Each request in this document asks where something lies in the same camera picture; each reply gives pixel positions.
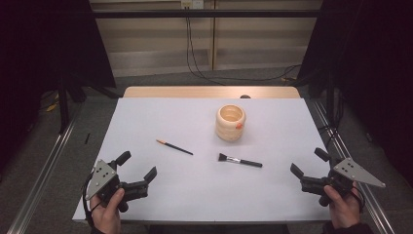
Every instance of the white table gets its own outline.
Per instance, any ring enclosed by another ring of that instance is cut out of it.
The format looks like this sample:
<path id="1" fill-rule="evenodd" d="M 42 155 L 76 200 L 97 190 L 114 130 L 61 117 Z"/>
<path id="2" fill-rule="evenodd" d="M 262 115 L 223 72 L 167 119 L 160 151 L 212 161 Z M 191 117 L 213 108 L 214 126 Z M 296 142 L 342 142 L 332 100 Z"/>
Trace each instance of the white table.
<path id="1" fill-rule="evenodd" d="M 214 132 L 224 105 L 246 113 L 244 135 L 226 142 Z M 161 145 L 163 139 L 193 156 Z M 109 162 L 129 150 L 118 168 L 121 181 L 142 180 L 156 166 L 149 196 L 129 202 L 122 220 L 145 223 L 286 223 L 328 220 L 319 196 L 301 191 L 291 163 L 306 176 L 322 177 L 328 164 L 314 154 L 324 149 L 301 98 L 121 98 L 97 159 Z M 263 168 L 218 162 L 224 153 Z M 79 204 L 74 220 L 83 221 Z"/>

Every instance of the wall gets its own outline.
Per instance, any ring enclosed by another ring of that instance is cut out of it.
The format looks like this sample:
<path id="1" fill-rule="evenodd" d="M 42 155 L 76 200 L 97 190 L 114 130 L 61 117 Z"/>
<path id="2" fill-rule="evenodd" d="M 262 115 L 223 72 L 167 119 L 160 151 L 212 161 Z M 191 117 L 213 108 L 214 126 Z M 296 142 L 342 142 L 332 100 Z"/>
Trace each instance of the wall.
<path id="1" fill-rule="evenodd" d="M 90 0 L 94 10 L 178 10 L 180 1 Z M 205 9 L 316 10 L 320 0 L 205 0 Z M 115 77 L 186 72 L 186 19 L 97 19 Z M 301 63 L 316 19 L 190 19 L 201 70 Z"/>

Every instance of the makeup brush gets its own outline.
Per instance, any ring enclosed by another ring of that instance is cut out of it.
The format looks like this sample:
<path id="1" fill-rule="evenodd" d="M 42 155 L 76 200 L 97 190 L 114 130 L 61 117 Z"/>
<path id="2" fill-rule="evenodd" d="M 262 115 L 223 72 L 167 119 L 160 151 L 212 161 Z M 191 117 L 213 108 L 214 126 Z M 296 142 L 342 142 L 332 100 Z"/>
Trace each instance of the makeup brush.
<path id="1" fill-rule="evenodd" d="M 239 164 L 246 164 L 246 165 L 262 168 L 262 164 L 260 163 L 255 163 L 255 162 L 247 161 L 244 159 L 229 157 L 222 153 L 219 154 L 218 161 L 227 161 L 227 162 L 233 162 L 233 163 L 239 163 Z"/>
<path id="2" fill-rule="evenodd" d="M 189 152 L 189 151 L 186 151 L 185 149 L 179 148 L 178 146 L 175 146 L 175 145 L 173 145 L 173 144 L 167 143 L 167 142 L 164 141 L 164 140 L 157 139 L 156 141 L 159 142 L 159 143 L 161 143 L 161 144 L 164 144 L 164 145 L 166 145 L 166 146 L 169 146 L 169 147 L 171 147 L 171 148 L 174 148 L 174 149 L 177 149 L 177 150 L 179 150 L 179 151 L 182 151 L 182 152 L 184 152 L 184 153 L 187 153 L 187 154 L 190 154 L 190 155 L 194 155 L 193 153 L 191 153 L 191 152 Z"/>

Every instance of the metal bar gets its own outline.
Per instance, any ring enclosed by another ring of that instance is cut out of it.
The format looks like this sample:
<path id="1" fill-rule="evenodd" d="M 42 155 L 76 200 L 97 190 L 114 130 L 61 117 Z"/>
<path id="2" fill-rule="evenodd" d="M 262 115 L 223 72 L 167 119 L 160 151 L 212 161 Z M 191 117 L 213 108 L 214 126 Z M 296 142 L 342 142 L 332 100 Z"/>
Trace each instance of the metal bar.
<path id="1" fill-rule="evenodd" d="M 75 109 L 73 118 L 67 126 L 66 130 L 57 137 L 55 146 L 52 149 L 52 152 L 50 153 L 49 158 L 45 163 L 45 166 L 43 167 L 41 173 L 37 177 L 36 182 L 31 188 L 29 195 L 27 196 L 26 200 L 21 206 L 15 219 L 13 220 L 13 223 L 9 228 L 7 234 L 22 234 L 25 232 L 31 217 L 33 216 L 36 207 L 40 202 L 43 191 L 58 162 L 58 159 L 63 151 L 63 148 L 66 145 L 70 137 L 70 134 L 72 133 L 74 123 L 77 120 L 82 107 L 83 103 L 79 104 L 79 106 Z"/>
<path id="2" fill-rule="evenodd" d="M 325 126 L 329 126 L 329 122 L 326 115 L 326 110 L 324 106 L 319 102 L 316 101 L 314 103 L 316 110 L 319 114 L 319 117 Z M 341 139 L 338 133 L 334 134 L 334 131 L 329 129 L 328 134 L 332 137 L 334 146 L 337 149 L 340 157 L 342 158 L 352 158 L 349 150 L 347 149 L 344 141 Z M 383 208 L 381 207 L 380 203 L 377 201 L 376 197 L 370 190 L 367 184 L 358 183 L 357 187 L 360 189 L 362 194 L 364 195 L 366 207 L 370 212 L 373 221 L 376 223 L 377 228 L 379 229 L 380 233 L 382 234 L 395 234 Z"/>
<path id="3" fill-rule="evenodd" d="M 348 15 L 348 11 L 321 10 L 94 10 L 92 12 L 44 12 L 45 17 L 64 16 L 95 19 L 135 18 L 326 18 Z"/>

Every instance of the wooden table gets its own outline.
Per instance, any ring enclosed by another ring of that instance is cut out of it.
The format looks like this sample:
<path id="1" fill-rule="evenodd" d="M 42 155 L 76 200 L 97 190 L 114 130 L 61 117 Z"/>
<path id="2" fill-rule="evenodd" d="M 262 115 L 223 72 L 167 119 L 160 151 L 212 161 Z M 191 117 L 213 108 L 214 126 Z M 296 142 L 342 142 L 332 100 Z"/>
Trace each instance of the wooden table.
<path id="1" fill-rule="evenodd" d="M 294 87 L 268 86 L 167 86 L 129 87 L 124 98 L 300 98 Z"/>

